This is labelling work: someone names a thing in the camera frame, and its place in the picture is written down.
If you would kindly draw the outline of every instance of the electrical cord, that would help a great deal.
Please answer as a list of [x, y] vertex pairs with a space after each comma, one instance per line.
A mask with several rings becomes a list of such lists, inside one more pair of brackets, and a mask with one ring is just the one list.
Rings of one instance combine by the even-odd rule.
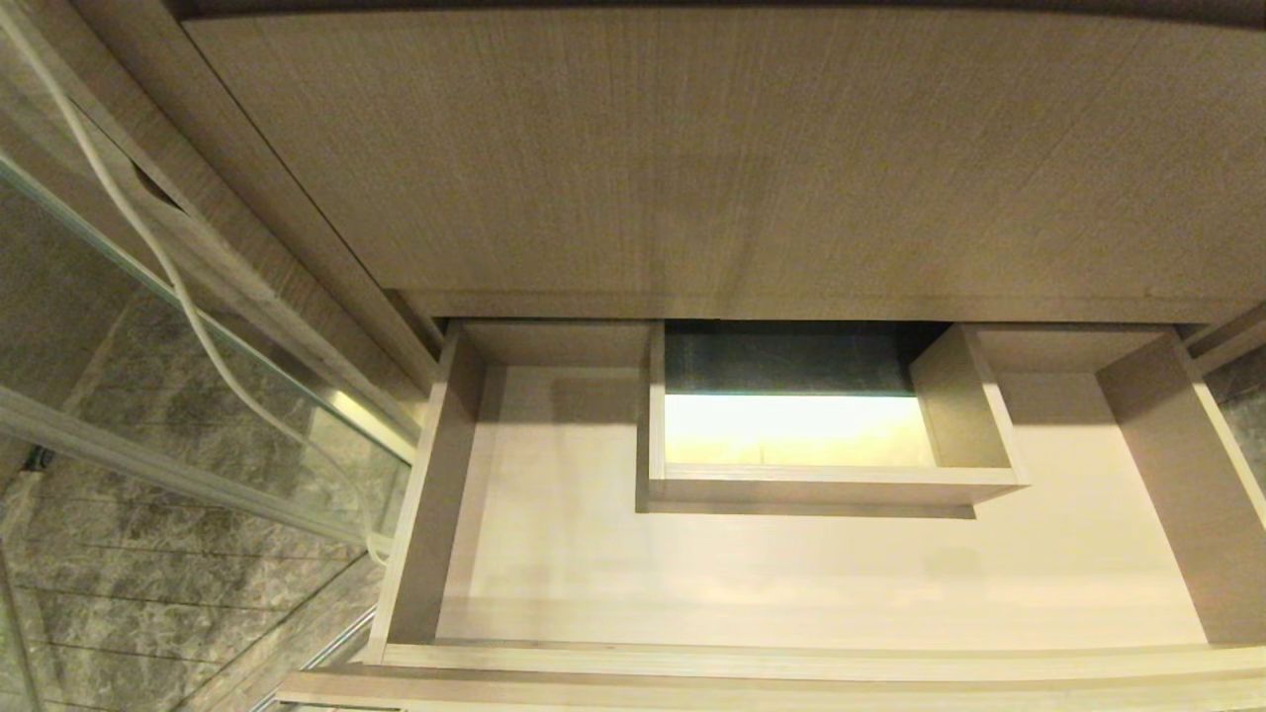
[[[141, 214], [132, 205], [130, 199], [128, 199], [123, 189], [119, 188], [114, 176], [110, 175], [110, 171], [105, 166], [105, 161], [101, 158], [101, 155], [89, 138], [87, 129], [84, 127], [84, 122], [76, 113], [75, 105], [71, 103], [52, 71], [49, 71], [48, 66], [44, 65], [39, 53], [35, 52], [35, 48], [27, 39], [25, 34], [23, 34], [20, 27], [13, 19], [13, 15], [10, 15], [8, 1], [9, 0], [0, 0], [0, 25], [4, 27], [5, 33], [10, 39], [13, 39], [18, 52], [23, 56], [27, 63], [30, 65], [30, 68], [34, 70], [44, 87], [48, 89], [53, 101], [57, 104], [57, 109], [66, 119], [66, 123], [70, 124], [71, 133], [75, 136], [76, 143], [78, 143], [78, 147], [87, 158], [87, 162], [92, 166], [92, 172], [96, 174], [97, 180], [110, 195], [114, 205], [120, 213], [123, 213], [123, 217], [128, 220], [132, 228], [137, 231], [146, 246], [149, 247], [149, 251], [153, 252], [154, 257], [158, 260], [163, 272], [171, 281], [171, 286], [176, 293], [181, 309], [185, 312], [185, 318], [189, 321], [189, 326], [192, 327], [194, 334], [197, 337], [197, 342], [203, 346], [203, 351], [206, 352], [206, 356], [211, 360], [211, 364], [215, 366], [215, 371], [220, 375], [220, 379], [224, 380], [225, 385], [229, 386], [233, 394], [237, 395], [238, 399], [241, 399], [242, 403], [244, 403], [252, 412], [254, 412], [256, 416], [262, 418], [291, 441], [311, 448], [311, 451], [315, 452], [325, 465], [328, 465], [329, 473], [333, 474], [333, 479], [356, 494], [357, 508], [360, 509], [361, 535], [365, 538], [365, 547], [375, 563], [385, 566], [386, 561], [379, 555], [377, 546], [375, 546], [373, 540], [377, 535], [373, 531], [373, 522], [370, 514], [370, 500], [365, 489], [361, 488], [354, 479], [352, 479], [347, 470], [344, 470], [324, 447], [313, 442], [299, 431], [284, 423], [281, 418], [277, 418], [268, 412], [267, 408], [260, 404], [260, 402], [242, 386], [237, 376], [233, 375], [233, 371], [224, 361], [219, 347], [216, 347], [215, 342], [211, 341], [211, 336], [206, 331], [206, 324], [197, 310], [197, 305], [194, 304], [194, 299], [190, 296], [185, 280], [176, 269], [176, 264], [167, 255], [167, 250], [158, 241], [153, 231], [149, 229], [149, 226], [141, 218]], [[197, 229], [205, 229], [192, 217], [190, 220]]]

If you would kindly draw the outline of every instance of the white cable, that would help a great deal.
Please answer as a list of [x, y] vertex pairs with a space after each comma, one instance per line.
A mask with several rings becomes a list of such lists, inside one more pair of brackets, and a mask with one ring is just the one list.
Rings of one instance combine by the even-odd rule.
[[[127, 194], [123, 193], [123, 189], [119, 188], [114, 176], [110, 175], [105, 166], [105, 161], [101, 160], [101, 155], [89, 138], [87, 130], [84, 128], [84, 122], [76, 113], [70, 98], [66, 95], [65, 90], [62, 90], [61, 84], [57, 82], [53, 73], [48, 70], [48, 66], [39, 58], [35, 48], [27, 41], [27, 37], [18, 27], [18, 23], [14, 22], [13, 16], [9, 14], [8, 0], [0, 0], [0, 25], [4, 27], [5, 33], [13, 39], [14, 46], [16, 46], [18, 52], [23, 56], [27, 63], [30, 65], [32, 70], [35, 71], [35, 75], [48, 89], [48, 92], [52, 95], [53, 101], [61, 110], [66, 123], [70, 124], [71, 133], [75, 134], [75, 141], [78, 143], [80, 149], [84, 151], [84, 156], [92, 166], [92, 172], [96, 174], [97, 180], [101, 181], [101, 186], [105, 188], [105, 191], [110, 195], [110, 199], [114, 200], [115, 207], [120, 213], [123, 213], [123, 217], [127, 218], [128, 223], [132, 224], [132, 228], [141, 234], [141, 238], [149, 247], [149, 251], [158, 258], [158, 264], [162, 265], [163, 272], [166, 272], [167, 279], [171, 280], [171, 286], [176, 291], [176, 298], [180, 300], [180, 307], [185, 312], [185, 317], [189, 319], [189, 326], [192, 327], [194, 334], [197, 336], [197, 342], [203, 345], [203, 351], [206, 352], [211, 364], [215, 365], [215, 370], [220, 374], [220, 378], [229, 386], [229, 389], [233, 390], [233, 393], [243, 403], [246, 403], [248, 408], [251, 408], [251, 410], [263, 418], [265, 422], [285, 435], [287, 438], [304, 447], [310, 447], [313, 452], [319, 455], [320, 459], [329, 465], [329, 470], [334, 474], [334, 479], [339, 480], [341, 484], [356, 493], [357, 508], [361, 513], [361, 535], [365, 537], [365, 547], [370, 552], [370, 557], [373, 559], [373, 561], [386, 565], [386, 561], [382, 560], [377, 552], [377, 547], [375, 546], [375, 538], [377, 535], [373, 531], [373, 522], [370, 514], [370, 502], [365, 490], [357, 485], [356, 480], [352, 479], [347, 470], [344, 470], [338, 461], [335, 461], [334, 457], [325, 451], [324, 447], [316, 445], [310, 438], [295, 431], [286, 423], [281, 422], [280, 418], [270, 413], [267, 408], [261, 405], [260, 402], [254, 399], [254, 397], [247, 393], [247, 390], [237, 380], [237, 376], [233, 375], [228, 364], [224, 362], [224, 357], [220, 355], [219, 347], [216, 347], [215, 342], [211, 341], [211, 336], [206, 331], [206, 324], [203, 322], [203, 317], [199, 313], [197, 307], [189, 295], [189, 289], [185, 286], [185, 280], [176, 269], [176, 264], [167, 255], [167, 251], [154, 236], [153, 231], [149, 229], [149, 226], [146, 224], [139, 213], [137, 213], [135, 208], [133, 208], [132, 201], [128, 199]], [[203, 229], [197, 220], [191, 218], [191, 222], [199, 229]]]

